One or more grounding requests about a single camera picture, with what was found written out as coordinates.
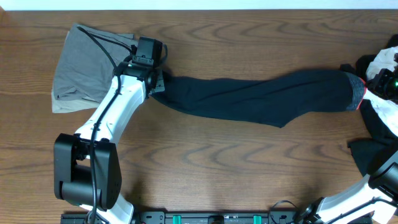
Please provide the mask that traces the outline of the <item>black pants red waistband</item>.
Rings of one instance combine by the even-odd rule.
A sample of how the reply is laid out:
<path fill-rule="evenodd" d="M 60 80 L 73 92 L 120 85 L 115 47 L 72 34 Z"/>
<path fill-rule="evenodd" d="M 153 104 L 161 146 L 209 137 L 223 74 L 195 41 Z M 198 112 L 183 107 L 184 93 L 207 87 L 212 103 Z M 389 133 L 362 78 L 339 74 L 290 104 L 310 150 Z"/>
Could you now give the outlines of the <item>black pants red waistband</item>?
<path fill-rule="evenodd" d="M 152 96 L 174 110 L 278 128 L 309 112 L 354 111 L 366 93 L 362 79 L 340 70 L 299 70 L 272 80 L 201 80 L 166 73 L 164 85 Z"/>

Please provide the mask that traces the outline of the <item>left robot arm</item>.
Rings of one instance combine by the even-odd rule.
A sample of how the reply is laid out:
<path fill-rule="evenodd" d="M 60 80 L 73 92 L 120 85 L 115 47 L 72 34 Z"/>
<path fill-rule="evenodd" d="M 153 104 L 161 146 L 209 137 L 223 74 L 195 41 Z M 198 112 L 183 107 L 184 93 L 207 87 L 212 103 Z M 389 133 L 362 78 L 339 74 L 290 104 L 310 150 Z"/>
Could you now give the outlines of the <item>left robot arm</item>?
<path fill-rule="evenodd" d="M 161 66 L 168 56 L 159 40 L 141 37 L 114 65 L 111 87 L 74 134 L 60 134 L 53 150 L 54 194 L 88 211 L 83 223 L 131 223 L 134 206 L 121 195 L 118 142 L 135 110 L 164 90 Z"/>

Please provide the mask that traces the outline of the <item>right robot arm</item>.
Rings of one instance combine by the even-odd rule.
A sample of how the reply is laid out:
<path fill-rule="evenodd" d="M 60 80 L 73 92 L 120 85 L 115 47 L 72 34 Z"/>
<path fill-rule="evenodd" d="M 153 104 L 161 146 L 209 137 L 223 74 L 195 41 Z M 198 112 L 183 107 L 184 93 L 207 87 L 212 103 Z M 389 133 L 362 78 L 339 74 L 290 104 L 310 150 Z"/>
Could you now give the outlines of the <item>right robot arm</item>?
<path fill-rule="evenodd" d="M 377 118 L 397 134 L 397 48 L 381 50 L 369 64 L 367 83 L 350 73 L 344 74 L 352 93 L 350 108 L 368 100 Z M 397 144 L 376 155 L 369 173 L 337 195 L 321 198 L 298 218 L 303 223 L 349 223 L 369 212 L 387 223 L 397 208 Z"/>

